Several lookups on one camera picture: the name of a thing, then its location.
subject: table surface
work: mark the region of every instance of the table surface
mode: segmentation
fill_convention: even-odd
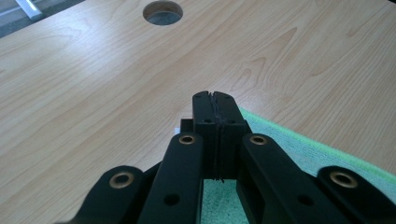
[[[198,91],[396,173],[396,5],[87,0],[0,39],[0,218],[73,217],[105,171],[163,157]]]

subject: wooden table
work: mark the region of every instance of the wooden table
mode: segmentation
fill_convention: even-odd
[[[162,159],[198,91],[396,173],[396,6],[87,0],[0,39],[0,219],[73,217],[103,172]]]

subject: black bracket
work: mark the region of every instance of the black bracket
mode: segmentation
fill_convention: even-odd
[[[232,96],[202,91],[192,108],[161,163],[106,172],[67,223],[200,223],[204,179],[236,179],[249,223],[396,223],[395,204],[358,174],[330,166],[313,177],[252,133]]]

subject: screw hole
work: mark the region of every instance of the screw hole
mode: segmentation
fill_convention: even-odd
[[[264,137],[255,135],[255,136],[250,137],[250,142],[252,142],[256,145],[265,145],[265,144],[267,144],[267,139],[265,139]]]
[[[154,25],[170,25],[183,17],[183,9],[171,1],[156,1],[145,7],[143,17]]]
[[[181,137],[178,139],[178,141],[179,141],[181,144],[189,145],[189,144],[192,144],[192,143],[195,142],[195,138],[194,138],[193,136],[191,136],[191,135],[183,135],[183,136],[181,136]]]
[[[134,182],[134,175],[129,172],[119,172],[113,175],[109,181],[109,185],[113,189],[123,189]]]
[[[353,178],[353,176],[346,173],[336,172],[336,171],[331,172],[330,179],[335,184],[344,188],[354,189],[358,186],[358,181],[356,181],[356,179]]]
[[[163,202],[169,206],[176,205],[180,202],[180,196],[177,194],[168,194],[163,198]]]
[[[312,206],[314,205],[314,201],[307,195],[301,194],[297,197],[299,203],[302,203],[303,205],[306,206]]]

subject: metal grommet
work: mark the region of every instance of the metal grommet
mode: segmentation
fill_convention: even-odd
[[[261,137],[259,135],[253,135],[250,137],[250,142],[256,144],[256,145],[265,145],[267,144],[267,139],[265,139],[264,137]]]
[[[332,182],[344,188],[354,189],[358,186],[358,181],[356,181],[356,179],[353,178],[353,176],[343,172],[339,172],[339,171],[331,172],[330,179],[332,180]]]
[[[110,187],[113,189],[123,189],[134,182],[134,175],[130,172],[119,172],[110,179]]]
[[[181,144],[189,145],[189,144],[192,144],[192,143],[195,142],[195,138],[194,138],[194,136],[192,136],[192,135],[183,135],[183,136],[181,136],[181,137],[178,138],[178,141],[179,141]]]

